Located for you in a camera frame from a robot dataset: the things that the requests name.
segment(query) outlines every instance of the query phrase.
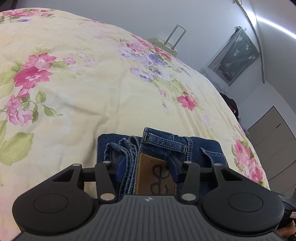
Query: bed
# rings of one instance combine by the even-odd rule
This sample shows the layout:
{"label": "bed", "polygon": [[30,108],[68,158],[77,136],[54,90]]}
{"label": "bed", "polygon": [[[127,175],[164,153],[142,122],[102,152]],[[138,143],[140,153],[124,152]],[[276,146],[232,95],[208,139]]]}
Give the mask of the bed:
{"label": "bed", "polygon": [[93,167],[104,133],[142,136],[148,126],[214,139],[230,168],[269,188],[210,81],[146,40],[41,8],[0,13],[0,33],[1,241],[20,232],[14,200],[73,163]]}

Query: black device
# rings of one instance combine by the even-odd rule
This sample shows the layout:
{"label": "black device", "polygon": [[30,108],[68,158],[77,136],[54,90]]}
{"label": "black device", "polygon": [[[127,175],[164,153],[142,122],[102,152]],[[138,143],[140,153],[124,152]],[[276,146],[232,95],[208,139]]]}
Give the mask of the black device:
{"label": "black device", "polygon": [[[201,168],[174,156],[167,168],[175,182],[184,183],[179,196],[119,200],[113,184],[121,182],[124,163],[116,153],[94,168],[73,164],[19,196],[12,213],[21,234],[14,240],[277,241],[282,238],[274,230],[291,222],[296,207],[224,165]],[[213,190],[198,199],[203,181]],[[97,199],[83,191],[84,182],[96,182]]]}

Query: white label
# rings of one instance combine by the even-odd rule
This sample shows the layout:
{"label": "white label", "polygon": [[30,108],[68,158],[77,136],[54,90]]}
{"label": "white label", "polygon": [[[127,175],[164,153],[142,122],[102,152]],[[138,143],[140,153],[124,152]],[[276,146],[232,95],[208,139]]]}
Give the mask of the white label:
{"label": "white label", "polygon": [[296,212],[292,212],[290,218],[296,218]]}

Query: ceiling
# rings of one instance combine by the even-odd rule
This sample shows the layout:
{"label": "ceiling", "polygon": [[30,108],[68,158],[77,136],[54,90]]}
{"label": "ceiling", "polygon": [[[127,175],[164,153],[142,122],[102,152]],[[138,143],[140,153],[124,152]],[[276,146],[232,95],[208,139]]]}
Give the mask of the ceiling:
{"label": "ceiling", "polygon": [[266,80],[296,112],[296,36],[274,26],[296,34],[296,6],[290,0],[252,0],[252,5],[261,36]]}

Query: folded blue jeans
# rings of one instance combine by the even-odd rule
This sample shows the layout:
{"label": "folded blue jeans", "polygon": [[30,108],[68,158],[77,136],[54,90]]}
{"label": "folded blue jeans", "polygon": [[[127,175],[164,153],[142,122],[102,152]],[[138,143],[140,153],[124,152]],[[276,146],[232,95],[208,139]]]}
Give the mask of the folded blue jeans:
{"label": "folded blue jeans", "polygon": [[[228,166],[220,144],[215,140],[199,137],[180,137],[172,133],[163,132],[146,127],[142,137],[119,134],[102,134],[98,138],[97,162],[111,160],[111,151],[116,150],[126,157],[126,168],[122,182],[117,188],[118,197],[123,194],[135,193],[137,179],[137,165],[139,154],[166,161],[169,155],[174,155],[180,162],[191,161],[201,167],[211,168],[214,163]],[[177,184],[177,195],[183,187]],[[204,197],[211,191],[208,182],[200,183],[199,197]]]}

